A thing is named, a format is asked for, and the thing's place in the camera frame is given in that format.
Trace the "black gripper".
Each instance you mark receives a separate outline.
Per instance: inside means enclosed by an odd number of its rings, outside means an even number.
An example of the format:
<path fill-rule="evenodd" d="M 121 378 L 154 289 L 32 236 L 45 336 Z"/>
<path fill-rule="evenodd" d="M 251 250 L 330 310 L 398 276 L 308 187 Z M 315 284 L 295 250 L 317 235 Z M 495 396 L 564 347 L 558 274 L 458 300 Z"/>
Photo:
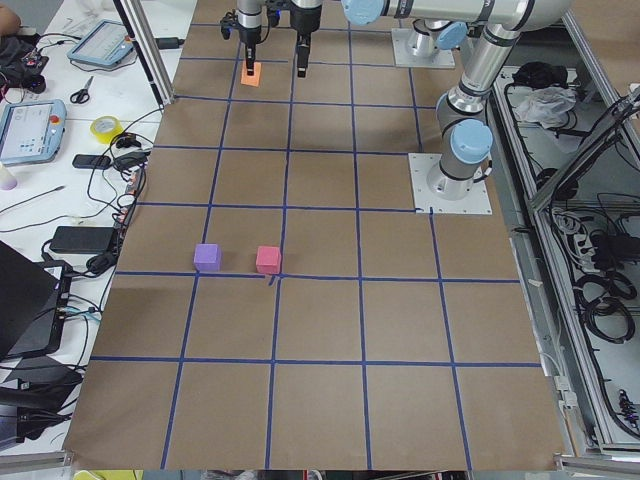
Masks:
<path fill-rule="evenodd" d="M 296 72 L 298 78 L 307 75 L 310 57 L 310 36 L 320 28 L 321 0 L 291 0 L 290 26 L 298 33 L 296 39 Z"/>
<path fill-rule="evenodd" d="M 269 36 L 271 27 L 262 32 L 263 14 L 245 12 L 227 12 L 220 20 L 221 34 L 229 40 L 232 30 L 237 30 L 240 40 L 245 44 L 245 70 L 247 76 L 255 74 L 255 46 L 263 43 Z"/>

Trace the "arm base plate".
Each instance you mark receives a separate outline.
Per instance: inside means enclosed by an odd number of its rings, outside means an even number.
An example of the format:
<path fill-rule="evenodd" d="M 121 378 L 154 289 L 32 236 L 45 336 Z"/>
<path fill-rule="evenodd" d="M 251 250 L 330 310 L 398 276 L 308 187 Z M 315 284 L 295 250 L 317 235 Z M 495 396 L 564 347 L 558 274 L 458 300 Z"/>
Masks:
<path fill-rule="evenodd" d="M 454 69 L 452 50 L 440 49 L 437 45 L 439 32 L 418 32 L 408 28 L 393 28 L 391 31 L 394 62 L 396 67 Z"/>
<path fill-rule="evenodd" d="M 440 169 L 440 154 L 410 153 L 414 209 L 420 214 L 491 215 L 484 181 L 453 180 Z"/>

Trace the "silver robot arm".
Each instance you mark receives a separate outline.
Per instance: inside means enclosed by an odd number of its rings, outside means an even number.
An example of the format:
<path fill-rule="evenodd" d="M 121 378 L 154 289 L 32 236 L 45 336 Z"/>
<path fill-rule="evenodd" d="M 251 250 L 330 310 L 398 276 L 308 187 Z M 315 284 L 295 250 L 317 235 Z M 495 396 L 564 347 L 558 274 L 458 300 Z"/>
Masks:
<path fill-rule="evenodd" d="M 256 61 L 257 46 L 264 43 L 269 32 L 279 25 L 283 11 L 289 13 L 290 27 L 296 31 L 296 74 L 304 78 L 309 66 L 312 34 L 319 30 L 323 3 L 321 1 L 239 1 L 237 8 L 220 20 L 221 35 L 229 39 L 238 32 L 244 45 L 243 75 L 250 80 L 259 76 Z M 434 62 L 446 51 L 458 47 L 467 35 L 467 24 L 451 20 L 416 18 L 409 29 L 395 29 L 392 36 L 401 41 L 401 51 L 418 62 Z"/>
<path fill-rule="evenodd" d="M 443 138 L 439 163 L 427 174 L 427 186 L 445 200 L 464 198 L 479 165 L 487 158 L 493 135 L 480 120 L 498 73 L 520 35 L 559 20 L 569 1 L 344 1 L 345 17 L 354 25 L 383 16 L 484 25 L 481 38 L 456 86 L 437 106 Z"/>

